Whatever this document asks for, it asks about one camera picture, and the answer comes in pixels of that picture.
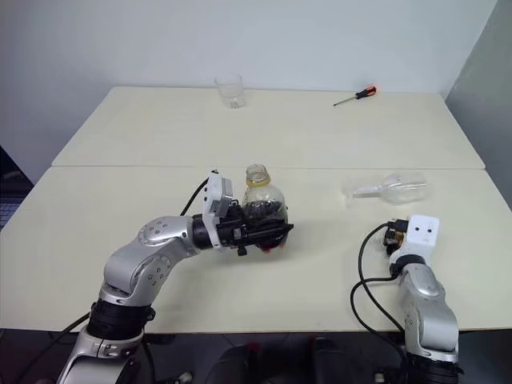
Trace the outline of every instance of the plastic bottle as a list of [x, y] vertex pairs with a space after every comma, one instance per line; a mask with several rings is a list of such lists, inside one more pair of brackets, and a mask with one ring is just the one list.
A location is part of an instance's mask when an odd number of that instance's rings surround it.
[[[242, 201], [244, 215], [252, 227], [260, 227], [279, 220], [288, 222], [285, 197], [273, 184], [270, 184], [270, 176], [265, 166], [253, 164], [246, 171], [247, 190]], [[263, 250], [269, 250], [284, 244], [286, 236], [275, 238], [257, 246]]]
[[344, 190], [348, 202], [352, 198], [380, 197], [391, 204], [406, 204], [423, 200], [428, 193], [425, 176], [421, 172], [390, 174], [379, 186], [356, 186]]

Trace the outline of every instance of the white wall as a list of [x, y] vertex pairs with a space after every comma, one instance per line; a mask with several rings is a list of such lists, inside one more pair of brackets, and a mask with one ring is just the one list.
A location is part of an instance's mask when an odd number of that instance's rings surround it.
[[112, 85], [448, 94], [496, 0], [0, 0], [0, 143], [37, 180]]
[[512, 208], [512, 0], [498, 0], [446, 104]]

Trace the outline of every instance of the clear plastic cup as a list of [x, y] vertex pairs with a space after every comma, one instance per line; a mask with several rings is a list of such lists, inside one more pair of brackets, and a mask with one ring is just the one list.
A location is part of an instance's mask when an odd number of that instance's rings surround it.
[[215, 78], [218, 94], [221, 95], [222, 103], [232, 110], [242, 108], [243, 99], [243, 83], [242, 76], [236, 73], [223, 74]]
[[400, 172], [385, 177], [376, 186], [348, 186], [343, 188], [347, 206], [353, 198], [379, 197], [390, 204], [407, 204], [423, 200], [428, 195], [425, 175], [421, 172]]

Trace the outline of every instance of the screwdriver shaft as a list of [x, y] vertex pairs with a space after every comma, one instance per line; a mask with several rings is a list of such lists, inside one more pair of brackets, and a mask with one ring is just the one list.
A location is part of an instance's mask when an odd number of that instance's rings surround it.
[[344, 103], [344, 102], [348, 102], [350, 100], [354, 100], [355, 99], [355, 96], [352, 96], [351, 98], [346, 98], [345, 100], [341, 100], [340, 102], [337, 102], [336, 104], [333, 104], [333, 106], [339, 106], [340, 104]]

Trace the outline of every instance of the white table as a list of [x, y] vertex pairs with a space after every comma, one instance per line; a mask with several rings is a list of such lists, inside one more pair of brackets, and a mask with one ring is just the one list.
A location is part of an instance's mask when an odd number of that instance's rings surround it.
[[[244, 169], [222, 168], [244, 192]], [[54, 167], [0, 234], [0, 326], [60, 330], [97, 299], [112, 252], [160, 215], [176, 215], [208, 168]], [[390, 206], [378, 199], [347, 208], [349, 179], [389, 170], [270, 168], [286, 196], [295, 228], [280, 253], [251, 247], [204, 251], [179, 263], [154, 303], [149, 332], [360, 330], [349, 292], [366, 234], [410, 213], [438, 216], [433, 269], [463, 330], [512, 326], [512, 213], [483, 170], [426, 170], [433, 193], [424, 202]], [[200, 211], [200, 198], [190, 213]], [[380, 238], [368, 245], [366, 276], [386, 276]], [[395, 284], [376, 286], [384, 307], [399, 314]], [[379, 330], [391, 324], [360, 294], [358, 306]]]
[[116, 87], [54, 166], [483, 169], [438, 94]]

